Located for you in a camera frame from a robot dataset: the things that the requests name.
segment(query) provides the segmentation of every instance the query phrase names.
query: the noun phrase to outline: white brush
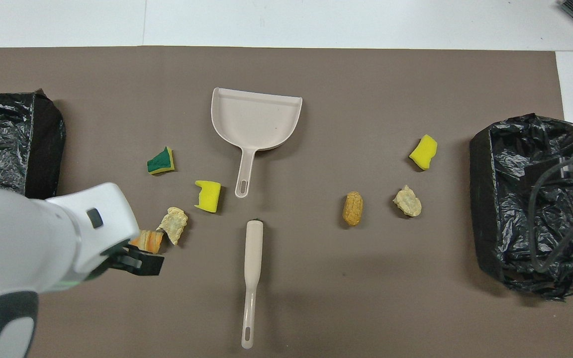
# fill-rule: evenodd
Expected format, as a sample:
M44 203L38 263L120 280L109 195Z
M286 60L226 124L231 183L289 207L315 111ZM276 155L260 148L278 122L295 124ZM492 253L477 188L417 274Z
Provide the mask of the white brush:
M255 320L255 290L258 288L262 265L262 234L264 225L260 220L247 222L245 243L245 317L243 319L244 349L253 347L253 321Z

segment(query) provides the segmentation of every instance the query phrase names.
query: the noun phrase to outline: brush handle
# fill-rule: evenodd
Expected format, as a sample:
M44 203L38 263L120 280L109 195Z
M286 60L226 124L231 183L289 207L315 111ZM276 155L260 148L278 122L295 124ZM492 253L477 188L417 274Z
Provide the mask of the brush handle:
M243 317L242 346L249 349L253 346L253 322L255 320L255 290L260 280L262 267L262 221L247 222L245 240L245 315Z
M251 169L255 150L242 149L243 155L240 159L240 169L236 181L236 197L246 197L249 193L249 183L251 181Z

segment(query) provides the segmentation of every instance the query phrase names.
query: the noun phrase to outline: black button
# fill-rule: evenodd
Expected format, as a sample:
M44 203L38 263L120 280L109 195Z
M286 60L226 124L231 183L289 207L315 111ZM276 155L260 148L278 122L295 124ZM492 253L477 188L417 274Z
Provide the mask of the black button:
M97 227L103 226L103 219L100 218L100 214L96 208L89 209L86 211L88 218L90 218L90 222L92 223L92 227L96 229Z

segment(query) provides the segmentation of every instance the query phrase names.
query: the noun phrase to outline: dustpan pan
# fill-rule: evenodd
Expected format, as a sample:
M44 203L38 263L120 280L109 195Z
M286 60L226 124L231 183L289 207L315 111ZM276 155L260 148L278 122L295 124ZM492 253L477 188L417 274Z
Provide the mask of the dustpan pan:
M211 98L211 122L224 140L242 150L236 181L236 197L246 197L251 182L253 157L284 143L297 125L302 97L215 88Z

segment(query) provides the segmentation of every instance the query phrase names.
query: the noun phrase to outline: green and yellow sponge piece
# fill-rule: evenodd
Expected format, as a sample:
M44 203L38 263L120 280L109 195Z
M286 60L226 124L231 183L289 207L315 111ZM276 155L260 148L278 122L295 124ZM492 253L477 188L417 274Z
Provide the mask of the green and yellow sponge piece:
M174 170L174 156L171 154L169 147L165 147L165 149L153 157L152 160L147 161L147 172L151 175L171 172L172 170Z
M198 205L194 205L198 209L215 213L218 209L218 198L220 197L220 183L215 181L196 180L196 185L200 186L200 194L198 194Z
M425 134L410 154L410 159L423 170L430 169L430 159L437 154L437 141Z

